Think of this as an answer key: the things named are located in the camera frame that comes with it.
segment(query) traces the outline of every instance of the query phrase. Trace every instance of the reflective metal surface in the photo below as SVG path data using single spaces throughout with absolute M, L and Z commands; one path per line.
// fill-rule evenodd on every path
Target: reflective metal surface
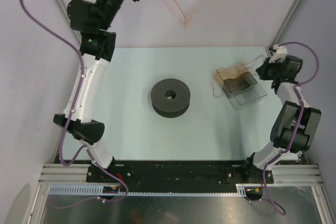
M 322 223 L 310 187 L 270 188 L 272 197 L 284 206 L 286 216 L 276 213 L 266 202 L 248 203 L 238 197 L 127 197 L 105 203 L 95 199 L 69 209 L 46 204 L 42 223 L 122 223 L 122 224 L 254 224 Z M 49 196 L 57 206 L 73 204 L 84 196 Z

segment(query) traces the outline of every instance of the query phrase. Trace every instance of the red string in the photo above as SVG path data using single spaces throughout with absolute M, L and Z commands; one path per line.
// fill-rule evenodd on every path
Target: red string
M 181 22 L 184 25 L 184 28 L 187 28 L 189 22 L 191 21 L 192 15 L 194 14 L 194 12 L 198 13 L 198 9 L 194 9 L 191 11 L 190 15 L 184 13 L 184 11 L 182 10 L 182 7 L 180 6 L 180 4 L 177 2 L 177 0 L 173 0 L 175 2 L 175 4 L 178 6 L 178 8 L 180 9 L 182 15 L 183 15 L 183 19 L 184 21 L 181 21 L 178 17 L 178 15 L 176 14 L 174 8 L 172 8 L 166 0 L 162 0 L 164 2 L 164 4 L 167 6 L 167 8 L 174 14 L 174 16 L 179 20 L 179 22 Z

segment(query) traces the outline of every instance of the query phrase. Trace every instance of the gray round object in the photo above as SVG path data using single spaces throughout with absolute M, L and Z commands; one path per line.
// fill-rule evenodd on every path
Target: gray round object
M 183 81 L 165 79 L 155 84 L 151 100 L 157 114 L 165 118 L 176 118 L 189 108 L 190 90 Z

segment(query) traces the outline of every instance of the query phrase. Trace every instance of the white wall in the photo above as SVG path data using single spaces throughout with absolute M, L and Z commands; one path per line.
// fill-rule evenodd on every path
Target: white wall
M 320 57 L 320 72 L 302 93 L 308 103 L 322 111 L 309 157 L 321 167 L 334 209 L 336 208 L 336 0 L 305 0 L 282 42 L 300 41 L 312 47 Z M 288 46 L 289 53 L 304 60 L 299 80 L 306 80 L 315 68 L 311 53 L 300 46 Z
M 53 0 L 26 4 L 74 41 Z M 0 0 L 0 6 L 0 223 L 6 217 L 6 223 L 20 223 L 43 163 L 55 151 L 60 129 L 53 115 L 69 98 L 78 60 L 25 16 L 19 0 Z
M 178 0 L 185 11 L 199 10 L 184 29 L 161 0 L 125 0 L 111 30 L 117 47 L 269 46 L 293 1 Z

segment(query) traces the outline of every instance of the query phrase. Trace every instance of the white table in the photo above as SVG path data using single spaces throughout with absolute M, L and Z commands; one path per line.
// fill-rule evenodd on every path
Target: white table
M 93 108 L 93 118 L 106 127 L 103 141 L 116 159 L 245 159 L 269 142 L 281 102 L 271 82 L 262 81 L 267 96 L 235 111 L 226 96 L 213 96 L 212 85 L 222 93 L 213 73 L 265 53 L 264 47 L 116 49 Z M 191 91 L 190 107 L 174 119 L 159 116 L 150 100 L 152 87 L 166 78 L 182 80 Z M 65 158 L 79 147 L 67 134 Z M 89 157 L 82 152 L 78 159 Z

